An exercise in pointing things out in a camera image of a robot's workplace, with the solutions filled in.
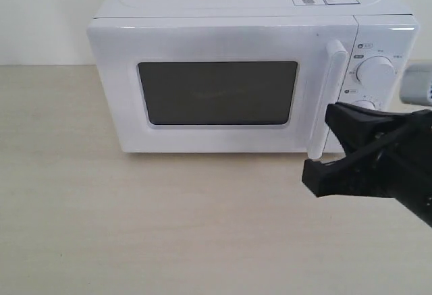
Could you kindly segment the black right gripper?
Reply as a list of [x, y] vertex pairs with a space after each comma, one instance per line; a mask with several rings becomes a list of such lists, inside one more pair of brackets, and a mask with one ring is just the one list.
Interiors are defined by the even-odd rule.
[[394, 198], [431, 225], [430, 110], [388, 113], [334, 103], [325, 122], [345, 156], [304, 161], [301, 182], [316, 197]]

